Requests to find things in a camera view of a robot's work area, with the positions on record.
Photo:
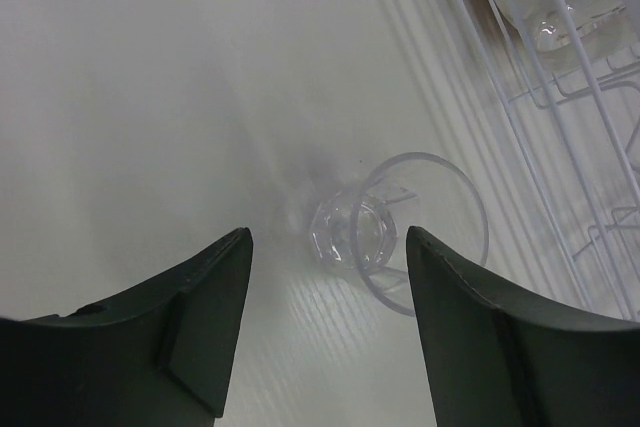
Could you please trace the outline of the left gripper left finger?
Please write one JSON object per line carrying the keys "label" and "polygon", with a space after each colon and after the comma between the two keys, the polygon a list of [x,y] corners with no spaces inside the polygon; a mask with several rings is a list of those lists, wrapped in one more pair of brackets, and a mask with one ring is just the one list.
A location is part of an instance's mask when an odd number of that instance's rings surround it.
{"label": "left gripper left finger", "polygon": [[238,228],[67,316],[1,322],[5,426],[211,426],[225,410],[253,257]]}

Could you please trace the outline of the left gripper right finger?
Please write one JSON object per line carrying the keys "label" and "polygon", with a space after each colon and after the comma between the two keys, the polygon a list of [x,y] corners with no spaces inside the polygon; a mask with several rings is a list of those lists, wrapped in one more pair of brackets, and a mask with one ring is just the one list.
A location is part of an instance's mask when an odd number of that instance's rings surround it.
{"label": "left gripper right finger", "polygon": [[639,326],[529,291],[423,228],[407,265],[440,426],[635,426]]}

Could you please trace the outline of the clear glass cup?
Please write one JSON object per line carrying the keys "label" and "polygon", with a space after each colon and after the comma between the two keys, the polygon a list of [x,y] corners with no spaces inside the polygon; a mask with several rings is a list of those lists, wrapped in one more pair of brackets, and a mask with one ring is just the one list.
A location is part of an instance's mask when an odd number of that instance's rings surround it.
{"label": "clear glass cup", "polygon": [[[565,0],[566,10],[587,54],[593,62],[638,41],[623,0]],[[537,56],[548,71],[561,73],[580,66],[570,27],[554,3],[527,20]]]}
{"label": "clear glass cup", "polygon": [[487,262],[490,225],[478,189],[454,163],[421,151],[393,156],[322,199],[309,239],[323,268],[412,317],[406,254],[412,226],[479,265]]}

